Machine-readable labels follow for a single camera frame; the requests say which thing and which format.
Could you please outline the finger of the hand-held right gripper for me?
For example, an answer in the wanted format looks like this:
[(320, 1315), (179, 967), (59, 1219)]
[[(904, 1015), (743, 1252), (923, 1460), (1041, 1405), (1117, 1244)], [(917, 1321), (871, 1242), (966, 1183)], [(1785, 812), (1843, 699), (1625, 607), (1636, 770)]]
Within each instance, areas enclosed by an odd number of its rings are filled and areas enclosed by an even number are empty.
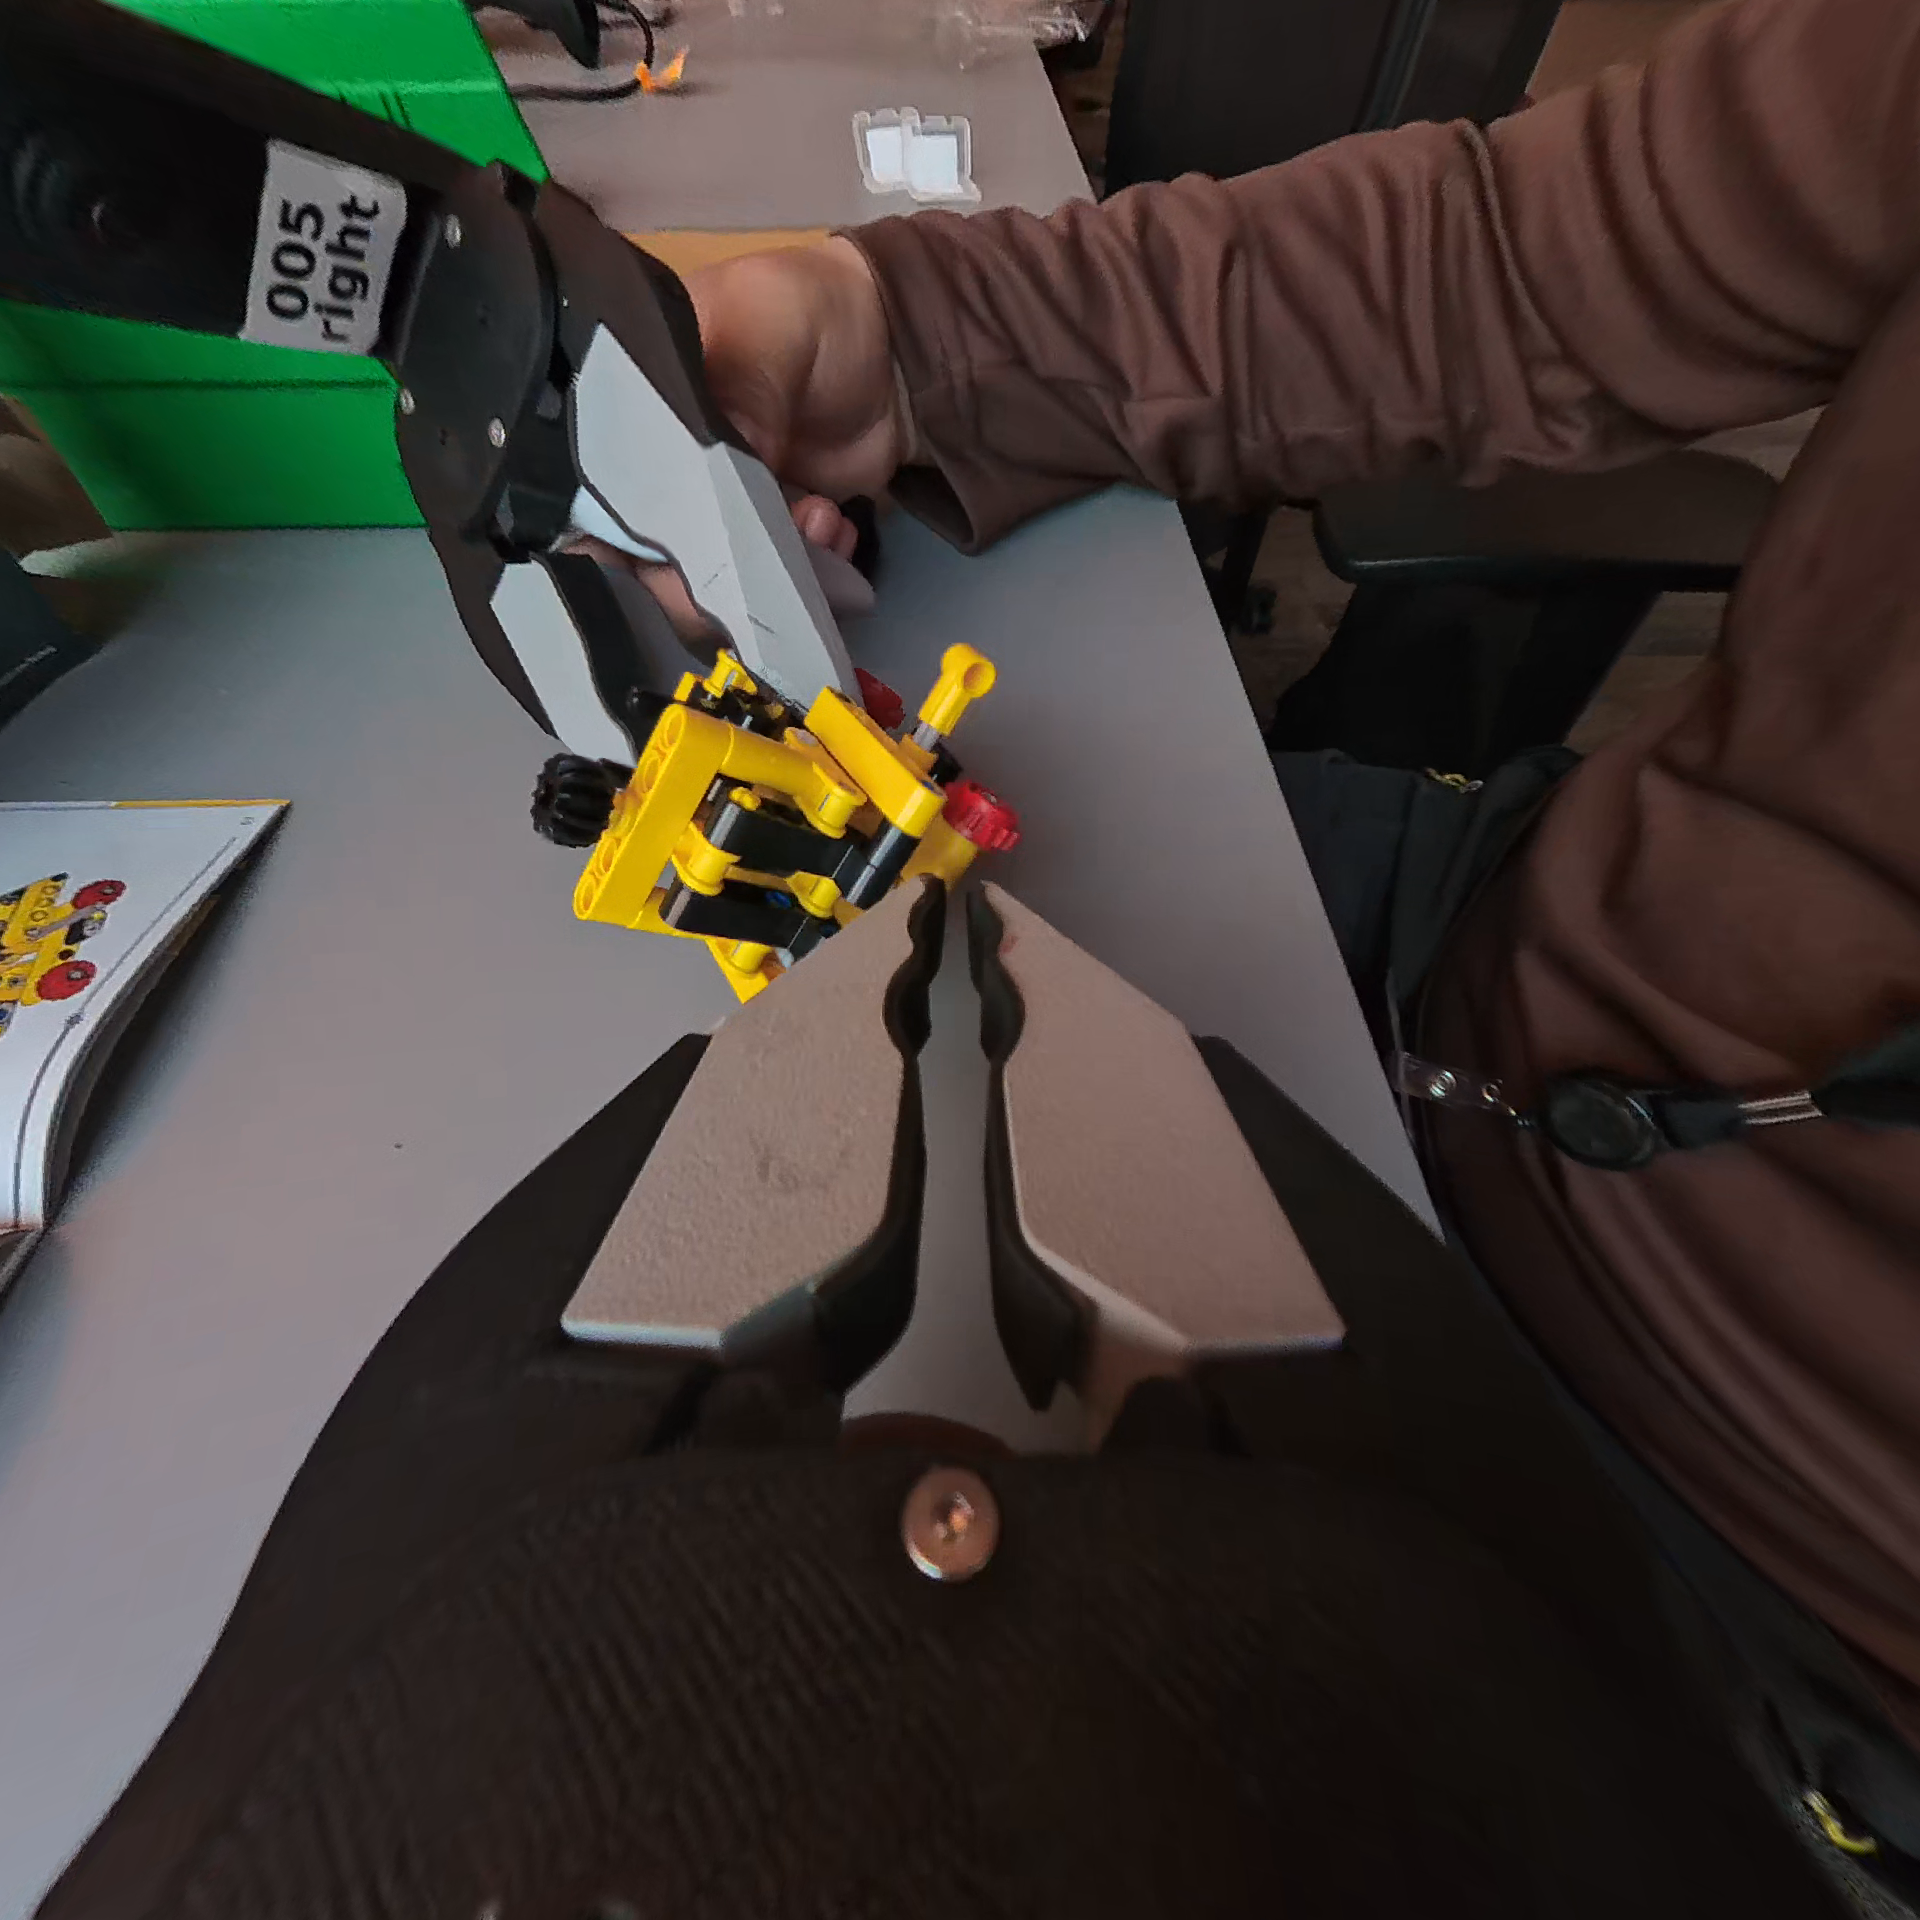
[(492, 612), (564, 752), (645, 747), (665, 699), (665, 629), (640, 612), (638, 588), (590, 555), (547, 555), (503, 567)]
[(831, 688), (860, 704), (857, 671), (777, 481), (702, 442), (608, 328), (573, 377), (573, 529), (679, 575), (756, 683), (795, 706)]

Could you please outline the person's right hand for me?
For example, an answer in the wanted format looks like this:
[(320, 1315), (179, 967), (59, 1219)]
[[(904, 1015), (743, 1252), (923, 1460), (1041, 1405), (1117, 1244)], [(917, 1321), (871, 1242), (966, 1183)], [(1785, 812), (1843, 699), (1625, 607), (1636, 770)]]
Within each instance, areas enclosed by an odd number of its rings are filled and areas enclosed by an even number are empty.
[(686, 288), (711, 395), (785, 493), (831, 608), (868, 610), (876, 500), (919, 449), (868, 258), (831, 236), (723, 258)]

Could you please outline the yellow lego vehicle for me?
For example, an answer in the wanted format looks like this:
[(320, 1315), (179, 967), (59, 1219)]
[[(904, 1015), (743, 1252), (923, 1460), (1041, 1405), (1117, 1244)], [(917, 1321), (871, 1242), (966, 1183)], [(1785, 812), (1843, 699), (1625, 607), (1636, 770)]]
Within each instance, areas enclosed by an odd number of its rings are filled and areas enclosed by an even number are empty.
[(697, 944), (751, 1001), (901, 882), (953, 888), (1020, 845), (1016, 809), (953, 754), (993, 685), (997, 665), (956, 644), (917, 712), (865, 671), (799, 706), (723, 651), (657, 706), (632, 763), (541, 769), (535, 827), (583, 851), (573, 919)]

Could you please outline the person in brown shirt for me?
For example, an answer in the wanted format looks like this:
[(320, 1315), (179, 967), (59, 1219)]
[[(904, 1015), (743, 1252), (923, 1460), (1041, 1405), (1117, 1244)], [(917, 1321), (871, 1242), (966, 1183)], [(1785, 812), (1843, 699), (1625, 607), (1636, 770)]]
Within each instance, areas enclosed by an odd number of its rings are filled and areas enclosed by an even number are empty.
[[(1580, 765), (1531, 751), (1484, 783), (1278, 752), (1275, 773), (1359, 1008), (1388, 1060), (1417, 1024), (1432, 959)], [(1421, 1103), (1413, 1133), (1440, 1109)], [(1549, 1385), (1583, 1458), (1646, 1530), (1691, 1655), (1726, 1709), (1744, 1762), (1859, 1916), (1915, 1916), (1915, 1753), (1863, 1658), (1726, 1541), (1587, 1400), (1512, 1317), (1477, 1251), (1446, 1220), (1479, 1298), (1500, 1311), (1531, 1377)]]

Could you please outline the black pouch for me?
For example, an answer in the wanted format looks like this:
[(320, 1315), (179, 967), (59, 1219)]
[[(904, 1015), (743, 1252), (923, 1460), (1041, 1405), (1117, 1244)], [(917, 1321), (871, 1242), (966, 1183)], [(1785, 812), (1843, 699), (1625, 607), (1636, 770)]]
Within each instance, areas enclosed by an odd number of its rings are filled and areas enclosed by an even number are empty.
[(97, 643), (69, 626), (38, 581), (3, 551), (3, 727), (96, 653)]

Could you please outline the black badge reel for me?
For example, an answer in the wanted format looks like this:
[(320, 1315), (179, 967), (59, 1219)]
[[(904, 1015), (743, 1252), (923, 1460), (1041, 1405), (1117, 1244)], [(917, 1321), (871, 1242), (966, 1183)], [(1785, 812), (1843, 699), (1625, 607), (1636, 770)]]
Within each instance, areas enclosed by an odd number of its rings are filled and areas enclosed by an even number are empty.
[(1613, 1072), (1559, 1072), (1543, 1082), (1533, 1128), (1567, 1162), (1635, 1170), (1671, 1151), (1661, 1100)]

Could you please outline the lego instruction booklet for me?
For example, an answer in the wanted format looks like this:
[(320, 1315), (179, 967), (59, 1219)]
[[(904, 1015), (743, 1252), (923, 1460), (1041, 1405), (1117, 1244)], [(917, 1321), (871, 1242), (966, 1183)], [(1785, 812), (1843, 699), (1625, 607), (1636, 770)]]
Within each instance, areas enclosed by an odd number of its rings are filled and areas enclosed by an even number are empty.
[(55, 1224), (112, 1049), (286, 809), (3, 804), (3, 1290)]

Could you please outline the person's right forearm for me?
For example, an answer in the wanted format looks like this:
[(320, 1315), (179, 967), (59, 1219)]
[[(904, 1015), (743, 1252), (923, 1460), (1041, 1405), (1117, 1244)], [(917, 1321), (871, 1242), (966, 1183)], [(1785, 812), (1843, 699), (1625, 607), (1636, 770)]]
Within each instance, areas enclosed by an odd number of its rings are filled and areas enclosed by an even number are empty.
[(1804, 415), (1904, 273), (1913, 52), (1915, 4), (1723, 4), (1487, 128), (854, 229), (883, 431), (820, 491), (977, 551), (1103, 487), (1590, 474)]

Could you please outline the person's brown shirt torso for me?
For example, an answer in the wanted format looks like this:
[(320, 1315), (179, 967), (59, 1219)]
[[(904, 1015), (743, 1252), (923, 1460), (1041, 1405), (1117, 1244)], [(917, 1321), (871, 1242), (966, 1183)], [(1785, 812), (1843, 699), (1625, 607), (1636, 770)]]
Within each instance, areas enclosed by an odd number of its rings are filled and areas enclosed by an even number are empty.
[[(1437, 1051), (1526, 1098), (1577, 1067), (1785, 1093), (1915, 1020), (1915, 402), (1888, 332), (1715, 659), (1477, 900)], [(1915, 1740), (1915, 1133), (1805, 1122), (1605, 1173), (1437, 1121), (1430, 1164), (1548, 1359)]]

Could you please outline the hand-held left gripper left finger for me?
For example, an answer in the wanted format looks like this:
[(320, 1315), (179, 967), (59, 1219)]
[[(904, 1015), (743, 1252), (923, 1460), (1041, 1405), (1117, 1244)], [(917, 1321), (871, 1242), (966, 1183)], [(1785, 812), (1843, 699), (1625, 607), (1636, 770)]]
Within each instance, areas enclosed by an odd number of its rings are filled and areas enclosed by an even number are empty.
[(899, 1345), (944, 927), (944, 885), (908, 880), (711, 1034), (567, 1301), (571, 1339), (829, 1397)]

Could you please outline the brown cardboard piece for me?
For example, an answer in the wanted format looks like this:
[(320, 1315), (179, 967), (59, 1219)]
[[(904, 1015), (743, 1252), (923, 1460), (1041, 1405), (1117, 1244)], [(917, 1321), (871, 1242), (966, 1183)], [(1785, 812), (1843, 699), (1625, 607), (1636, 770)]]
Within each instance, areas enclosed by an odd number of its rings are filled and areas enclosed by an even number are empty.
[(3, 399), (3, 547), (41, 586), (97, 586), (109, 527), (23, 402)]

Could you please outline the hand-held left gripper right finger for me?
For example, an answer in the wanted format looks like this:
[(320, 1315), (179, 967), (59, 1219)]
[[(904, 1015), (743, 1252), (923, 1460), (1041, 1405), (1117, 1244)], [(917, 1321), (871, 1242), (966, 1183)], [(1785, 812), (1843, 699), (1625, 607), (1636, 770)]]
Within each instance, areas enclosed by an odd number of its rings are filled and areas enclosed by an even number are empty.
[(990, 1067), (992, 1312), (1024, 1402), (1096, 1449), (1128, 1397), (1317, 1361), (1347, 1327), (1182, 1020), (985, 882), (966, 898)]

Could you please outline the green box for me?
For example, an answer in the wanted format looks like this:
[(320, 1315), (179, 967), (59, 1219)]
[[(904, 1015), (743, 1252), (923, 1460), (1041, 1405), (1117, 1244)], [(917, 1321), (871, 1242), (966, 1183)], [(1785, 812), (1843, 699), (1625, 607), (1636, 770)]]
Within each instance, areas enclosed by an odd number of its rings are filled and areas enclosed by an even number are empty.
[[(126, 3), (467, 155), (544, 178), (462, 3)], [(392, 380), (363, 359), (3, 306), (3, 388), (119, 533), (419, 529)]]

